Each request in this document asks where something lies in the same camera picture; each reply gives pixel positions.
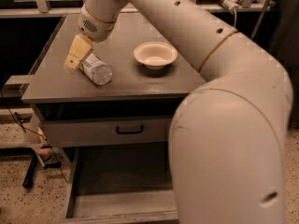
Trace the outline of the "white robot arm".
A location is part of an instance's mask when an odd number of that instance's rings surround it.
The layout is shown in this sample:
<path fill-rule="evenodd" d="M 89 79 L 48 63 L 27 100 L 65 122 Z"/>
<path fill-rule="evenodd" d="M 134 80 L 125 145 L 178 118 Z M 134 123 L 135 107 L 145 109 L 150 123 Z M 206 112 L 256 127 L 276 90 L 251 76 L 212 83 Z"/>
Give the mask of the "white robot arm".
<path fill-rule="evenodd" d="M 190 0 L 86 0 L 65 65 L 76 69 L 132 4 L 205 80 L 179 105 L 168 145 L 180 224 L 284 224 L 284 67 Z"/>

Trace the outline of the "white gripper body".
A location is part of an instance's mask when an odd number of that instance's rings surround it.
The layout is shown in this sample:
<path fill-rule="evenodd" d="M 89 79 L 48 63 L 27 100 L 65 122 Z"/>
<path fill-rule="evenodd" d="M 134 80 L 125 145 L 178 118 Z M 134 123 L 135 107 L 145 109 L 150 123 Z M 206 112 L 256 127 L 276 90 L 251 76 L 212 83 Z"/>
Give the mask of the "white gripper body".
<path fill-rule="evenodd" d="M 113 28 L 115 22 L 100 21 L 93 17 L 86 7 L 82 7 L 78 17 L 79 30 L 94 42 L 102 42 L 106 40 Z"/>

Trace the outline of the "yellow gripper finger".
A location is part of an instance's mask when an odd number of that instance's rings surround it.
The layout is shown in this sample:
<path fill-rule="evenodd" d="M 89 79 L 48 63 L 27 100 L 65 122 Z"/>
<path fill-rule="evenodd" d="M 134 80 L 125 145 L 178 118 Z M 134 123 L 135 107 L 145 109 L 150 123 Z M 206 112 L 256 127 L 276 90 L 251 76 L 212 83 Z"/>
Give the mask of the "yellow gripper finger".
<path fill-rule="evenodd" d="M 74 73 L 93 50 L 92 40 L 84 34 L 76 35 L 64 62 L 64 70 Z"/>

